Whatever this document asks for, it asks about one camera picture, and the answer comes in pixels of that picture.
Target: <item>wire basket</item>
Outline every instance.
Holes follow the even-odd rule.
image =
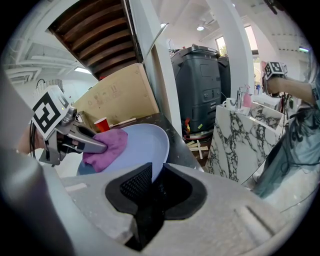
[[[62,85],[62,80],[60,79],[53,79],[45,81],[40,79],[36,85],[35,90],[33,91],[33,98],[35,101],[39,100],[42,97],[45,89],[49,86],[59,86],[60,90],[64,92],[64,87]]]

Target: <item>red plastic cup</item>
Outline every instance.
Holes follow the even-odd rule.
[[[94,124],[102,133],[110,130],[106,117],[99,119],[98,121],[94,122]]]

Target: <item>light blue round plate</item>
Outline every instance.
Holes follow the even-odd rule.
[[[152,163],[152,182],[158,177],[169,153],[169,139],[159,126],[149,123],[134,124],[122,128],[128,134],[125,150],[102,172],[113,172],[135,165]],[[77,175],[95,174],[91,164],[82,161]]]

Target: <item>pink bottle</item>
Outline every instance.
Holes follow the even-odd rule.
[[[251,96],[250,96],[249,88],[250,88],[250,86],[247,85],[246,92],[243,96],[243,106],[247,107],[247,108],[251,108]]]

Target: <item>fluorescent light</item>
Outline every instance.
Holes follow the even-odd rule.
[[[81,68],[81,67],[77,67],[74,71],[78,71],[78,72],[83,72],[83,73],[87,73],[87,74],[91,74],[91,72],[87,69]]]
[[[301,51],[301,52],[304,52],[304,53],[308,53],[309,52],[309,50],[307,49],[307,48],[303,48],[303,47],[299,47],[299,50]]]

